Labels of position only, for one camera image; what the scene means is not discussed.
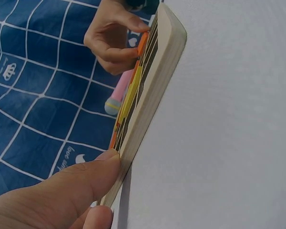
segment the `blue checkered fabric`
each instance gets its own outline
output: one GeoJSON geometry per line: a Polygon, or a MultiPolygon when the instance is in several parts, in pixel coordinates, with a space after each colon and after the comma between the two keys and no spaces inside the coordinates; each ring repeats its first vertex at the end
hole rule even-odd
{"type": "Polygon", "coordinates": [[[0,195],[108,148],[115,117],[104,103],[119,76],[83,45],[99,3],[0,0],[0,195]]]}

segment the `wooden board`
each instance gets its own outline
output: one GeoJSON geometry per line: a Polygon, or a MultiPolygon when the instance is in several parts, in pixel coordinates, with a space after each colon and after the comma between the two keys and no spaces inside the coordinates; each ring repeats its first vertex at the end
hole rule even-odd
{"type": "Polygon", "coordinates": [[[120,153],[121,170],[116,183],[98,205],[111,207],[179,62],[186,37],[176,16],[160,3],[150,32],[143,36],[146,42],[140,46],[142,55],[112,134],[110,145],[120,153]]]}

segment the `pink object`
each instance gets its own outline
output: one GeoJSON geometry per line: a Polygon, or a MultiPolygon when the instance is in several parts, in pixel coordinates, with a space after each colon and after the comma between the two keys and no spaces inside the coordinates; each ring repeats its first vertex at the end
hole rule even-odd
{"type": "Polygon", "coordinates": [[[110,96],[112,99],[121,102],[124,96],[124,92],[133,75],[133,69],[126,71],[122,74],[118,84],[116,85],[112,95],[110,96]]]}

